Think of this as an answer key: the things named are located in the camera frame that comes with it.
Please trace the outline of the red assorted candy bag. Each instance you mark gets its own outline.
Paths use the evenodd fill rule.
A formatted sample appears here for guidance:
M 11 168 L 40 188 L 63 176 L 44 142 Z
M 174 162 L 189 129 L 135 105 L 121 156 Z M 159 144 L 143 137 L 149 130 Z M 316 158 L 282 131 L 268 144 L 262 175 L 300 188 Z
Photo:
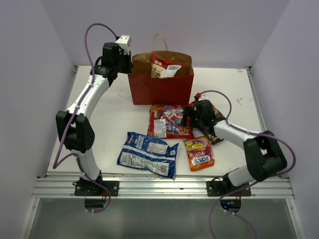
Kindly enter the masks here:
M 184 107 L 152 105 L 147 135 L 160 139 L 194 139 L 192 127 L 181 125 Z

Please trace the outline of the red paper bag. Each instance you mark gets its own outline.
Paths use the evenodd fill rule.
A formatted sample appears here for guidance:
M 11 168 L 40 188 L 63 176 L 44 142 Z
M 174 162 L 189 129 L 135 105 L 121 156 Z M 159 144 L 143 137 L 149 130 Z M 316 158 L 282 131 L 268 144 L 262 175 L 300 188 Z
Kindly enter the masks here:
M 182 64 L 183 67 L 172 78 L 152 78 L 152 54 L 163 60 Z M 168 49 L 156 51 L 153 43 L 152 51 L 134 55 L 132 64 L 128 79 L 134 105 L 188 104 L 194 78 L 191 56 Z

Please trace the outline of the red white chips bag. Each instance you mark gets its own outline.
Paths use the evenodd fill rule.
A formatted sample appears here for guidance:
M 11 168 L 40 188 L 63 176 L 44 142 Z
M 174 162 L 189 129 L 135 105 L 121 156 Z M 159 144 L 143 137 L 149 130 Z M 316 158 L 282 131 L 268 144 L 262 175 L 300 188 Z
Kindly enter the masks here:
M 163 60 L 154 54 L 151 55 L 151 77 L 152 78 L 172 78 L 183 67 L 182 64 Z

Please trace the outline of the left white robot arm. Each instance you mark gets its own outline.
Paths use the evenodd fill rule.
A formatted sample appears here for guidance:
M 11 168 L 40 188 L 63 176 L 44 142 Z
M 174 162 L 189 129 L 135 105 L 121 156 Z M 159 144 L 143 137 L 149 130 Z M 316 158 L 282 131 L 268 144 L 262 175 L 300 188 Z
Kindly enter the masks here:
M 94 196 L 102 193 L 104 184 L 93 155 L 95 133 L 90 124 L 90 117 L 118 74 L 131 72 L 129 45 L 127 36 L 119 38 L 116 42 L 105 43 L 102 56 L 91 65 L 86 87 L 67 110 L 58 111 L 56 114 L 60 145 L 53 168 L 57 168 L 64 161 L 60 158 L 62 148 L 70 150 L 70 155 L 76 158 L 81 172 L 79 183 L 86 185 L 86 190 Z

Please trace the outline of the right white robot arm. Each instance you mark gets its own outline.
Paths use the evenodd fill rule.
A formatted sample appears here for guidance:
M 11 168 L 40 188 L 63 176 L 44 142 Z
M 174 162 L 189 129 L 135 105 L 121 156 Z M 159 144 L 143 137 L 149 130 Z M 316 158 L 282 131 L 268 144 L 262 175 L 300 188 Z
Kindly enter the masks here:
M 270 131 L 249 132 L 227 123 L 224 116 L 216 116 L 209 100 L 196 100 L 183 110 L 182 126 L 200 130 L 211 143 L 227 140 L 244 150 L 246 164 L 222 177 L 212 180 L 212 188 L 226 195 L 234 195 L 251 181 L 262 182 L 287 167 L 287 160 Z

